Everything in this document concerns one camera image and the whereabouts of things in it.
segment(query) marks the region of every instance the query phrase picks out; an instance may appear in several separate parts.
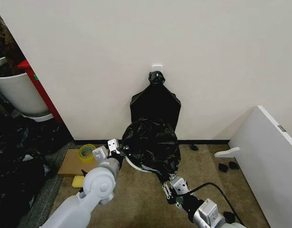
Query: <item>carpet floor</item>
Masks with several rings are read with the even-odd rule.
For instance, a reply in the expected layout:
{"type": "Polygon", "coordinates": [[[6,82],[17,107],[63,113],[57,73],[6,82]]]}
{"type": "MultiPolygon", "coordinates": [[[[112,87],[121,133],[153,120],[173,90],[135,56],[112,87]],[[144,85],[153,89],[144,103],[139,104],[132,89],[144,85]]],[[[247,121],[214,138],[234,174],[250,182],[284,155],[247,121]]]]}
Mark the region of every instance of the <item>carpet floor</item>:
{"type": "MultiPolygon", "coordinates": [[[[248,228],[269,228],[241,170],[218,170],[218,163],[228,164],[235,159],[216,159],[214,153],[228,150],[228,145],[198,145],[192,151],[189,145],[180,145],[182,160],[178,175],[187,180],[190,189],[202,183],[213,182],[224,191],[241,220],[248,228]]],[[[73,178],[64,178],[54,201],[52,211],[69,196],[78,192],[71,187],[73,178]]],[[[231,211],[220,192],[206,186],[195,193],[199,199],[210,198],[217,203],[220,213],[231,211]]],[[[107,205],[97,206],[91,214],[88,228],[145,227],[145,228],[195,228],[183,209],[169,205],[157,177],[133,169],[124,161],[117,178],[115,198],[107,205]]]]}

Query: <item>cardboard box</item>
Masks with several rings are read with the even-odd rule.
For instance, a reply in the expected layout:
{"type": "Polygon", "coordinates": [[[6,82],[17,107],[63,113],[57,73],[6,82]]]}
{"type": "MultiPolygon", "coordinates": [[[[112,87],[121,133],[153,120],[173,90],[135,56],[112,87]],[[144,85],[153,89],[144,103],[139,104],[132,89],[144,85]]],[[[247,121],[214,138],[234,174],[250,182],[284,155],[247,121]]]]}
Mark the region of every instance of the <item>cardboard box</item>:
{"type": "Polygon", "coordinates": [[[63,177],[82,176],[82,169],[89,172],[91,169],[97,167],[95,159],[89,162],[83,162],[78,157],[79,149],[68,149],[62,162],[58,174],[63,177]]]}

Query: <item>yellow sponge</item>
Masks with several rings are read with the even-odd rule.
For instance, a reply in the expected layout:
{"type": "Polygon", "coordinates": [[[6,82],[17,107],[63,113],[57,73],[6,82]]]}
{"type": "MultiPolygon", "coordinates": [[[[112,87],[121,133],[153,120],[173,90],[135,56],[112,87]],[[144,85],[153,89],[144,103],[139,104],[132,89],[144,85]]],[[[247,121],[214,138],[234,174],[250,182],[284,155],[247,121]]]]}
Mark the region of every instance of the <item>yellow sponge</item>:
{"type": "Polygon", "coordinates": [[[73,188],[82,188],[84,183],[84,176],[75,176],[72,182],[73,188]]]}

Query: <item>black baseboard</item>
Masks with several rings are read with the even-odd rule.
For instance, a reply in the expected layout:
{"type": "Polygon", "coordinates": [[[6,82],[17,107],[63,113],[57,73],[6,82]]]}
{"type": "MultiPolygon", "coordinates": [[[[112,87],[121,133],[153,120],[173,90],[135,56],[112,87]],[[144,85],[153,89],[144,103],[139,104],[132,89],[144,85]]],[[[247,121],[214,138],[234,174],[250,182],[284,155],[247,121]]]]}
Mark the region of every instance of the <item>black baseboard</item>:
{"type": "Polygon", "coordinates": [[[229,140],[178,140],[179,144],[228,144],[229,140]]]}
{"type": "MultiPolygon", "coordinates": [[[[76,145],[97,144],[106,145],[108,140],[74,140],[76,145]]],[[[179,144],[228,144],[229,140],[178,140],[179,144]]]]}

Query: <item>black garbage bag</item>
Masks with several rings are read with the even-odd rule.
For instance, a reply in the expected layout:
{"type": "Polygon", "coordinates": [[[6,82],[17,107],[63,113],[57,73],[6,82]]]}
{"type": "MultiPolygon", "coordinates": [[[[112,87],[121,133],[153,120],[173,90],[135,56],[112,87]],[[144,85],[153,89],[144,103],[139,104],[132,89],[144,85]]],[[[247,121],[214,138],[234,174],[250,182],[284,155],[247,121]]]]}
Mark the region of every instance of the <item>black garbage bag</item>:
{"type": "Polygon", "coordinates": [[[141,118],[163,120],[175,130],[181,102],[163,85],[165,78],[160,71],[150,72],[148,80],[150,85],[131,99],[131,122],[141,118]]]}
{"type": "Polygon", "coordinates": [[[34,149],[0,152],[0,228],[17,226],[49,175],[48,163],[34,149]]]}
{"type": "Polygon", "coordinates": [[[29,118],[0,118],[0,150],[34,148],[41,154],[56,152],[73,138],[65,125],[54,119],[35,122],[29,118]]]}
{"type": "Polygon", "coordinates": [[[172,126],[162,120],[141,118],[127,127],[122,144],[130,161],[155,173],[161,182],[178,170],[181,155],[172,126]]]}

